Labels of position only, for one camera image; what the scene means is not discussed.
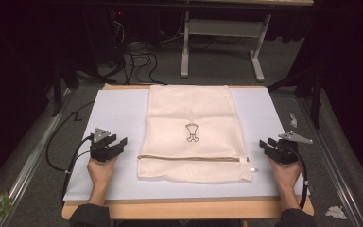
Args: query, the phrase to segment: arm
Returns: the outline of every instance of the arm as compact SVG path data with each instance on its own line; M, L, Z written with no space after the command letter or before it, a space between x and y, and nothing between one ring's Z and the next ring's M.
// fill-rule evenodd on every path
M87 169L93 181L93 190L87 204L78 207L70 217L72 227L106 227L111 226L109 208L104 207L105 195L113 175L113 165L117 157L106 163L90 159Z
M299 164L280 165L271 159L269 161L273 167L273 178L279 189L282 208L281 220L275 227L316 226L313 217L301 210L294 192L294 185L301 173Z

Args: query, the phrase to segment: black drawing on bag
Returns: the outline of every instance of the black drawing on bag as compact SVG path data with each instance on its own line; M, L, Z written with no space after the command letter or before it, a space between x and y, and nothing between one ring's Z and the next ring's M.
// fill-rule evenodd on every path
M188 125L185 125L185 127L188 129L188 132L190 132L190 137L187 138L188 142L197 142L199 138L196 136L197 129L199 128L199 125L190 123Z

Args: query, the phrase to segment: mesh laundry bag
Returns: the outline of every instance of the mesh laundry bag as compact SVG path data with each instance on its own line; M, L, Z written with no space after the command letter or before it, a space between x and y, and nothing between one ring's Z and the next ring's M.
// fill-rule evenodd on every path
M186 183L252 181L228 86L150 86L138 176Z

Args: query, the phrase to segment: white surface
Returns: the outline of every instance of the white surface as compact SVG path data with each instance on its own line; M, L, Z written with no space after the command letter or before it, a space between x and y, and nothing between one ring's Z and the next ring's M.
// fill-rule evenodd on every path
M239 114L246 150L252 167L259 172L253 174L252 183L194 184L166 181L142 181L137 178L137 156L144 143L148 89L101 90L88 122L84 137L95 128L117 134L118 143L128 137L125 151L119 156L107 193L107 200L150 200L150 199L202 199L241 198L278 195L272 178L268 157L259 147L259 140L275 140L283 133L279 117L270 99L268 89L232 88L232 95ZM79 153L89 149L84 143ZM65 201L87 201L92 189L85 154L78 158L70 179ZM303 176L296 184L296 194L303 190Z

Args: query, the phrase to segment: human hand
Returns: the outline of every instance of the human hand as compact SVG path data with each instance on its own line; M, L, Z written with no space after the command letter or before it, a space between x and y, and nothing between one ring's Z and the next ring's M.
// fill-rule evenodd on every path
M273 179L279 189L281 196L282 210L295 208L300 209L294 192L294 185L300 177L301 169L299 164L292 163L288 165L278 164L269 158L273 167Z
M103 205L106 191L113 175L113 165L117 156L106 163L98 162L96 159L90 159L87 165L88 173L93 181L93 191L91 192L89 203Z

